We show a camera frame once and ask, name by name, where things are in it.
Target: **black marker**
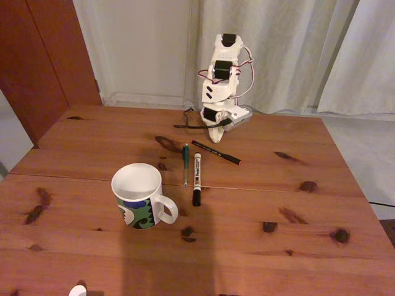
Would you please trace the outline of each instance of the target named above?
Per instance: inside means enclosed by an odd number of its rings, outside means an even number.
[[[192,204],[194,207],[199,207],[202,192],[202,155],[200,153],[195,153],[194,167]]]
[[[218,156],[221,156],[222,158],[224,158],[226,160],[229,160],[230,162],[233,162],[233,163],[235,163],[237,165],[239,165],[241,163],[240,159],[238,159],[236,157],[233,157],[233,156],[231,156],[229,154],[224,154],[222,152],[219,152],[219,151],[217,151],[217,150],[215,150],[213,148],[210,148],[209,146],[206,146],[206,145],[203,145],[203,144],[201,144],[199,142],[196,142],[195,140],[192,140],[191,143],[194,144],[195,146],[198,146],[198,147],[200,147],[200,148],[202,148],[204,150],[207,150],[207,151],[209,151],[211,153],[217,154]]]

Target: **green pen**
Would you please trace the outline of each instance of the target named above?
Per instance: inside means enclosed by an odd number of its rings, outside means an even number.
[[[184,160],[184,187],[188,187],[188,159],[189,159],[189,147],[188,144],[184,145],[183,148],[183,160]]]

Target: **white mug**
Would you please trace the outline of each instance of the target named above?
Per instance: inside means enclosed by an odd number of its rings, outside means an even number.
[[[178,209],[174,201],[162,195],[162,176],[147,163],[132,163],[112,177],[111,188],[118,208],[128,226],[149,229],[160,220],[175,222]],[[171,213],[165,213],[167,207]]]

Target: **pen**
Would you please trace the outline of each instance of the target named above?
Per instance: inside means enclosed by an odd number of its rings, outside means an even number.
[[[184,160],[184,187],[188,187],[188,159],[189,159],[189,147],[185,144],[183,148],[183,160]]]
[[[192,140],[191,143],[194,144],[195,146],[198,146],[198,147],[200,147],[200,148],[202,148],[204,150],[207,150],[207,151],[209,151],[211,153],[217,154],[218,156],[221,156],[222,158],[224,158],[224,159],[226,159],[226,160],[228,160],[230,162],[233,162],[233,163],[235,163],[237,165],[239,165],[241,163],[240,159],[238,159],[236,157],[233,157],[233,156],[231,156],[229,154],[224,154],[222,152],[219,152],[218,150],[210,148],[209,146],[206,146],[206,145],[204,145],[202,143],[196,142],[195,140]]]
[[[194,207],[200,206],[200,195],[202,191],[202,155],[195,153],[195,171],[193,175],[193,197],[192,204]]]

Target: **black cable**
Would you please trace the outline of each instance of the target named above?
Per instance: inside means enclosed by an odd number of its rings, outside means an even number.
[[[387,205],[386,203],[379,203],[379,202],[369,202],[372,205],[383,205],[384,207],[391,207],[395,208],[395,205]]]
[[[232,122],[232,120],[230,118],[226,118],[224,120],[222,120],[220,123],[217,123],[216,125],[209,125],[209,126],[191,126],[188,124],[188,116],[187,113],[189,111],[192,111],[192,108],[189,108],[188,110],[185,110],[183,112],[183,116],[185,119],[185,125],[173,125],[175,128],[189,128],[191,130],[206,130],[208,128],[218,128],[219,126],[224,126],[224,125],[228,125],[229,123]]]

